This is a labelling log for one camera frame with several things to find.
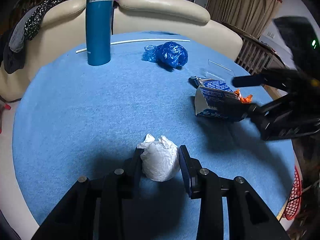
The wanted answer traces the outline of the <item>blue carton box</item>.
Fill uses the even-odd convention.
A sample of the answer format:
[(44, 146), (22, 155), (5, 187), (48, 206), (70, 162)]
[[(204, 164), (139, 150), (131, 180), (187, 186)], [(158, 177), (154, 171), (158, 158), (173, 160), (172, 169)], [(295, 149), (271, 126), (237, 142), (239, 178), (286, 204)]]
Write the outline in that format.
[(238, 99), (238, 97), (233, 92), (199, 86), (194, 100), (195, 115), (217, 118), (215, 104), (226, 99)]

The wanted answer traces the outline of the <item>orange wrapper scrap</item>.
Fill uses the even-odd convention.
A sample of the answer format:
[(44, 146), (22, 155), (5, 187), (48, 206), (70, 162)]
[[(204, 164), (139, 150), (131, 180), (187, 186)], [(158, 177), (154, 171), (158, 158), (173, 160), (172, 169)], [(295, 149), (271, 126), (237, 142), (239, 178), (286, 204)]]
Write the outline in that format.
[(250, 94), (247, 97), (242, 96), (240, 89), (237, 89), (236, 91), (234, 91), (234, 94), (238, 97), (238, 100), (241, 103), (251, 103), (252, 99), (253, 99), (253, 95)]

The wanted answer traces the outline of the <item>blue plastic bag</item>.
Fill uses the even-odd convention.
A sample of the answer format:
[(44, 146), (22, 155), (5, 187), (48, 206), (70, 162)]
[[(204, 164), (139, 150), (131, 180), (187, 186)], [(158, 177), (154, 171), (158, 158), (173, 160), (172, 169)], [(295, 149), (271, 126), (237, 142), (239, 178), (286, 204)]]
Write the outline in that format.
[(147, 45), (142, 55), (143, 61), (160, 63), (170, 68), (182, 68), (189, 59), (187, 50), (180, 44), (169, 41), (158, 46)]

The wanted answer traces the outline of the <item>white tissue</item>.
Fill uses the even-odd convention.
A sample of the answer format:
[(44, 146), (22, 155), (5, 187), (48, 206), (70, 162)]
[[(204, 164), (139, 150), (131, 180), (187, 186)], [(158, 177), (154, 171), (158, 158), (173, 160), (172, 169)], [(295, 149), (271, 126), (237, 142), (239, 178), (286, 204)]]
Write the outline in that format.
[(148, 133), (143, 142), (137, 145), (142, 149), (142, 172), (153, 181), (164, 182), (176, 176), (180, 171), (178, 146), (161, 135), (156, 140)]

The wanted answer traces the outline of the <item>blue foil snack packet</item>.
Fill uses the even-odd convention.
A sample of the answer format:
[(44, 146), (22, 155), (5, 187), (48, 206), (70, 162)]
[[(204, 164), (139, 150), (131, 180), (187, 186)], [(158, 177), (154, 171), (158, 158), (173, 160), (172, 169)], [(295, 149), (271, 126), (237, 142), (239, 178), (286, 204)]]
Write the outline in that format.
[(231, 88), (225, 83), (225, 81), (221, 81), (221, 80), (206, 79), (206, 78), (200, 78), (197, 76), (191, 76), (189, 77), (188, 81), (195, 88), (202, 86), (202, 87), (211, 88), (211, 89), (223, 90), (226, 92), (233, 92)]

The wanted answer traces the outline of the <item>wooden baby crib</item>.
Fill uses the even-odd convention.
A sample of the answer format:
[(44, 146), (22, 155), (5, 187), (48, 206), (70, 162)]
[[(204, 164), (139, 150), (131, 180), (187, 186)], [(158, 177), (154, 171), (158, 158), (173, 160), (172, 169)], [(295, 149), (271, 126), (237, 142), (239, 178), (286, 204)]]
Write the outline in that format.
[(257, 74), (268, 68), (289, 69), (269, 45), (260, 42), (252, 35), (233, 25), (225, 22), (222, 22), (222, 24), (241, 37), (242, 48), (235, 63), (244, 68), (249, 74)]

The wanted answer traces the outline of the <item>clear plastic sheet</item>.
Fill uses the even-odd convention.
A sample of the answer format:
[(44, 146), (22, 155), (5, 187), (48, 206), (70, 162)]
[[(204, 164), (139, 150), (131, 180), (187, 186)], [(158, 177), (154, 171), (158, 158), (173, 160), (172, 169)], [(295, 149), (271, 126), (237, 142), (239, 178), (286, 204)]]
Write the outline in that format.
[(201, 68), (201, 74), (208, 79), (220, 81), (235, 77), (233, 70), (212, 60), (208, 60), (208, 63)]

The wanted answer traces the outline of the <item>red plastic mesh basket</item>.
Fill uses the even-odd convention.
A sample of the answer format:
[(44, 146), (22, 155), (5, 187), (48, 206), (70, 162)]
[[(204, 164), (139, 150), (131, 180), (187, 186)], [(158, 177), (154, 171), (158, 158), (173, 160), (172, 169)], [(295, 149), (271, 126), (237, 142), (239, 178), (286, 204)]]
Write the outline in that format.
[(300, 211), (302, 196), (302, 181), (298, 172), (297, 166), (295, 166), (294, 180), (292, 189), (287, 201), (283, 217), (287, 220), (293, 220)]

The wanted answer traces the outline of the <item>beige striped curtain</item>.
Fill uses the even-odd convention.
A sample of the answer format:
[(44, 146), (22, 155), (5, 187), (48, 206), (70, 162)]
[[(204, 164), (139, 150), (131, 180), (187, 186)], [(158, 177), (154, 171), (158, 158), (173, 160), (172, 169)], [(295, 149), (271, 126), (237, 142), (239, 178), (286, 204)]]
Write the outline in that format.
[(237, 27), (259, 38), (277, 14), (283, 0), (208, 0), (211, 19)]

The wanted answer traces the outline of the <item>blue table cloth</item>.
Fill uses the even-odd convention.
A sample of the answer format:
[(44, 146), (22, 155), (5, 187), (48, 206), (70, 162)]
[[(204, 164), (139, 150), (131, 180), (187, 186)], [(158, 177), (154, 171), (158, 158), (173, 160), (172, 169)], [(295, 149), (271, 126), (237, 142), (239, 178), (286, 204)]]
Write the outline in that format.
[[(166, 37), (144, 31), (112, 41)], [(182, 42), (189, 59), (180, 69), (142, 60), (145, 46), (161, 43), (114, 45), (111, 61), (97, 67), (75, 47), (35, 75), (15, 114), (12, 151), (18, 184), (39, 227), (80, 176), (100, 179), (122, 168), (148, 133), (186, 146), (222, 178), (245, 178), (275, 215), (286, 204), (295, 163), (289, 140), (263, 141), (249, 119), (195, 115), (196, 89), (188, 79), (204, 77), (208, 60), (235, 77), (246, 71), (192, 40)]]

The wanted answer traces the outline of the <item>white air conditioner unit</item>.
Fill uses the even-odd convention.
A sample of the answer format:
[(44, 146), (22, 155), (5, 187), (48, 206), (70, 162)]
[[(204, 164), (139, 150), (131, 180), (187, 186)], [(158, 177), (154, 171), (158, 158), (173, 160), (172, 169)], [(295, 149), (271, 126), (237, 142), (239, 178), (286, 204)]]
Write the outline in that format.
[(206, 9), (207, 4), (208, 4), (208, 0), (193, 0), (193, 2), (195, 4), (198, 4), (199, 6), (203, 7), (204, 9)]

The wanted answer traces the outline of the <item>white thin rod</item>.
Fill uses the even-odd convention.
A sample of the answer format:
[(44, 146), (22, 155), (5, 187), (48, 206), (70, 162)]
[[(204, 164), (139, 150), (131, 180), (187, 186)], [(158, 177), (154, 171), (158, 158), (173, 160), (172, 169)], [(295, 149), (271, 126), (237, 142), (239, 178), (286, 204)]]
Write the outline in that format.
[[(137, 43), (137, 42), (151, 42), (151, 41), (172, 41), (172, 42), (191, 42), (191, 40), (185, 39), (176, 39), (176, 38), (144, 38), (144, 39), (135, 39), (135, 40), (125, 40), (125, 41), (116, 41), (111, 42), (111, 46), (118, 44), (126, 44), (126, 43)], [(87, 51), (87, 48), (76, 50), (75, 53), (79, 54)]]

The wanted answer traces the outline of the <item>blue thermos bottle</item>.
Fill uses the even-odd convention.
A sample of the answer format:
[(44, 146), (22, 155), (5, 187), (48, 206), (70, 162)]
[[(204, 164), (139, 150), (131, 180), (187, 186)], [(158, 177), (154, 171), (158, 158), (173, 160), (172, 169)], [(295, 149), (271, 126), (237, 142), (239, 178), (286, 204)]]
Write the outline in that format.
[(111, 60), (113, 0), (86, 0), (86, 49), (91, 66)]

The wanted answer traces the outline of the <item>cream leather sofa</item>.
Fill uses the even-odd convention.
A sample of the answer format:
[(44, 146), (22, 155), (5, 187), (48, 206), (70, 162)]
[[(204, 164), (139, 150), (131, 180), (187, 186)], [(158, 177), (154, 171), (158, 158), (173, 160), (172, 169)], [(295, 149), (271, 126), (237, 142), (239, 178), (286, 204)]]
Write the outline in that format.
[[(1, 96), (21, 98), (36, 72), (63, 53), (85, 42), (86, 0), (68, 0), (50, 9), (34, 39), (28, 41), (23, 69), (1, 70)], [(242, 39), (210, 18), (209, 12), (186, 0), (119, 0), (114, 10), (113, 34), (135, 31), (176, 33), (235, 60)]]

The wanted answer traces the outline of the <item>dark clothes on sofa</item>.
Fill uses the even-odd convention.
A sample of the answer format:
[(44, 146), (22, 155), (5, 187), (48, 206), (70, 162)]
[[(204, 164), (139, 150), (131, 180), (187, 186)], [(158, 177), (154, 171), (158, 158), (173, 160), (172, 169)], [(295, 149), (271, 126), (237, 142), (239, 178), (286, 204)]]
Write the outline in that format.
[(23, 69), (26, 58), (25, 44), (40, 31), (45, 14), (56, 5), (68, 0), (44, 0), (27, 11), (14, 27), (1, 36), (1, 63), (7, 74)]

